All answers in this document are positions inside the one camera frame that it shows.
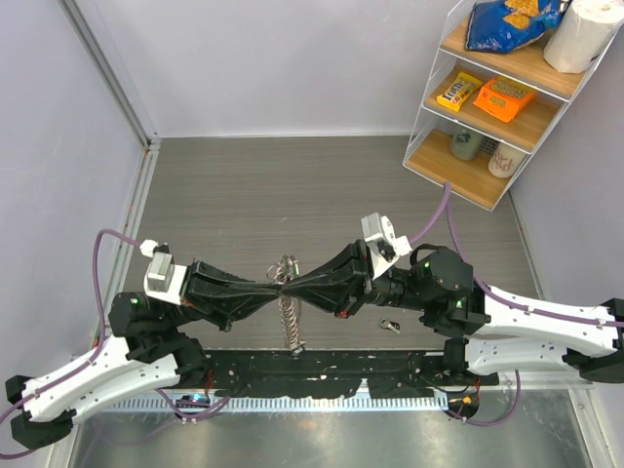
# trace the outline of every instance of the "wooden shelf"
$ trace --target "wooden shelf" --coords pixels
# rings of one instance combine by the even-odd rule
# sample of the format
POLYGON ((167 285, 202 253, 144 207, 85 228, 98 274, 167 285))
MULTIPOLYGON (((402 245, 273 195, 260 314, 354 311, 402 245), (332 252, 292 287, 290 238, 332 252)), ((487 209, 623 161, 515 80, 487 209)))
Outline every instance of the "wooden shelf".
POLYGON ((463 103, 459 112, 454 112, 436 102, 436 97, 444 93, 460 71, 464 71, 475 78, 479 78, 484 83, 488 80, 485 75, 457 66, 443 80, 438 88, 425 100, 425 107, 435 110, 451 119, 461 122, 492 135, 494 138, 503 139, 515 144, 527 152, 531 152, 546 129, 555 118, 555 114, 563 105, 555 103, 537 96, 527 107, 508 124, 489 115, 474 104, 478 92, 473 93, 469 99, 463 103))
POLYGON ((452 183, 454 192, 487 210, 493 210, 507 186, 507 178, 488 170, 489 155, 479 152, 472 161, 455 158, 449 150, 450 135, 433 130, 407 161, 407 166, 439 183, 452 183))
POLYGON ((543 53, 547 37, 542 37, 528 46, 510 54, 466 51, 466 31, 468 19, 465 19, 442 43, 441 48, 452 54, 492 68, 511 78, 553 93, 561 98, 570 99, 578 88, 585 73, 560 73, 544 60, 543 53))

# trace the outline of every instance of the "gray wall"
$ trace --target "gray wall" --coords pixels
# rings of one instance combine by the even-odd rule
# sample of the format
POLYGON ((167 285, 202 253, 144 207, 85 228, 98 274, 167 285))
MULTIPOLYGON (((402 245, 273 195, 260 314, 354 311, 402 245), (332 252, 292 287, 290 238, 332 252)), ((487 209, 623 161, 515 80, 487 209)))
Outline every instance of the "gray wall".
MULTIPOLYGON (((546 295, 624 298, 624 32, 513 188, 546 295)), ((624 385, 600 385, 624 459, 624 385)))
MULTIPOLYGON (((0 2, 0 148, 4 382, 86 350, 96 322, 93 240, 102 227, 121 227, 141 157, 56 1, 0 2)), ((104 278, 112 248, 100 256, 104 278)), ((20 449, 6 423, 0 451, 20 449)), ((37 466, 45 455, 11 466, 37 466)))
POLYGON ((212 137, 409 133, 456 0, 79 3, 161 137, 212 137))

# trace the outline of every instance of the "white mug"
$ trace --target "white mug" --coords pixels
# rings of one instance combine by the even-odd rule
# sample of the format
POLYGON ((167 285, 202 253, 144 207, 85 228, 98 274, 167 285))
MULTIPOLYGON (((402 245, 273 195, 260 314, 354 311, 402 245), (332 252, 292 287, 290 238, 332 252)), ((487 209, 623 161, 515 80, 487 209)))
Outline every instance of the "white mug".
POLYGON ((524 151, 505 143, 499 143, 494 154, 489 159, 487 168, 496 177, 509 177, 520 166, 525 156, 527 154, 524 151))

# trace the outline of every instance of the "spring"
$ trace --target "spring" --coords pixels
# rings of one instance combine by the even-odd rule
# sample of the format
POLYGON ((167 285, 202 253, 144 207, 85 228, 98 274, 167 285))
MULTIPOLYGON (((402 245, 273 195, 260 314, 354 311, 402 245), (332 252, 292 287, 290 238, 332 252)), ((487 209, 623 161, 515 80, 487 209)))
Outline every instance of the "spring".
MULTIPOLYGON (((283 255, 277 264, 269 267, 266 276, 273 280, 274 283, 283 285, 299 276, 298 262, 293 256, 283 255)), ((301 313, 301 302, 297 306, 295 306, 294 301, 290 297, 280 295, 279 309, 282 316, 284 340, 286 341, 286 346, 295 356, 304 350, 305 345, 299 338, 298 323, 301 313)))

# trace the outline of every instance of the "shelving unit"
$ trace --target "shelving unit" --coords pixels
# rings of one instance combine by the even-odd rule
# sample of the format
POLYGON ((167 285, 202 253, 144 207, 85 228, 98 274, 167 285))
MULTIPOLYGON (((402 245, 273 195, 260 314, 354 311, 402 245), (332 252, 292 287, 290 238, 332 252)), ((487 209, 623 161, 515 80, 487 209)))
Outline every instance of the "shelving unit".
POLYGON ((511 54, 466 51, 466 32, 474 4, 474 0, 461 0, 448 13, 403 165, 439 185, 450 181, 454 193, 493 211, 590 79, 610 42, 590 69, 576 74, 560 73, 544 60, 549 37, 511 54), (449 87, 460 71, 484 83, 495 75, 504 75, 535 88, 538 96, 509 123, 474 105, 476 93, 454 112, 439 105, 436 96, 449 87), (457 124, 486 136, 472 161, 461 161, 449 151, 450 135, 457 124), (489 157, 500 141, 526 153, 508 178, 494 177, 488 170, 489 157))

